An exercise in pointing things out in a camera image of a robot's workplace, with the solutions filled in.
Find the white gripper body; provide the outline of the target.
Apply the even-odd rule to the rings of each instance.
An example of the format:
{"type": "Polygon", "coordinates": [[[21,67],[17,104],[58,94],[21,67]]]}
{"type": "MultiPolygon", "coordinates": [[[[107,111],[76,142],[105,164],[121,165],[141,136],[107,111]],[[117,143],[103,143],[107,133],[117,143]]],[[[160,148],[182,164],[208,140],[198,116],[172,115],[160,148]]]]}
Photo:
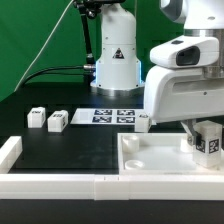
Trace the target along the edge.
{"type": "Polygon", "coordinates": [[[206,79],[201,68],[154,66],[146,77],[143,108],[156,123],[224,115],[224,78],[206,79]]]}

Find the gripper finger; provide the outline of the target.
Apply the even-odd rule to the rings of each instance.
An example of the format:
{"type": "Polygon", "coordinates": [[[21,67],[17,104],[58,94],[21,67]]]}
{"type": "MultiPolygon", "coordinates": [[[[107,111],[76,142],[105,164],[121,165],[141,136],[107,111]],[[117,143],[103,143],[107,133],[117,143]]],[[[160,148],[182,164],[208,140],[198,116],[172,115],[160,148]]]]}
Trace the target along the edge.
{"type": "Polygon", "coordinates": [[[183,120],[182,127],[187,133],[187,141],[191,146],[198,146],[200,144],[200,134],[194,129],[196,124],[195,119],[183,120]]]}

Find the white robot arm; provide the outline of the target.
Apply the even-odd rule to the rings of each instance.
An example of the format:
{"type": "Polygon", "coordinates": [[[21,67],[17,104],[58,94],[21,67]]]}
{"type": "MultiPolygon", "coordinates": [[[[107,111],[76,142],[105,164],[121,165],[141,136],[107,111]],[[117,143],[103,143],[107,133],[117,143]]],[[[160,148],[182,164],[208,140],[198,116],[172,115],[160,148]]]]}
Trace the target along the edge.
{"type": "Polygon", "coordinates": [[[92,89],[128,95],[144,90],[143,108],[155,123],[180,121],[199,145],[197,118],[224,114],[224,0],[160,0],[161,11],[184,33],[152,48],[145,80],[136,57],[136,20],[118,0],[101,4],[102,51],[92,89]]]}

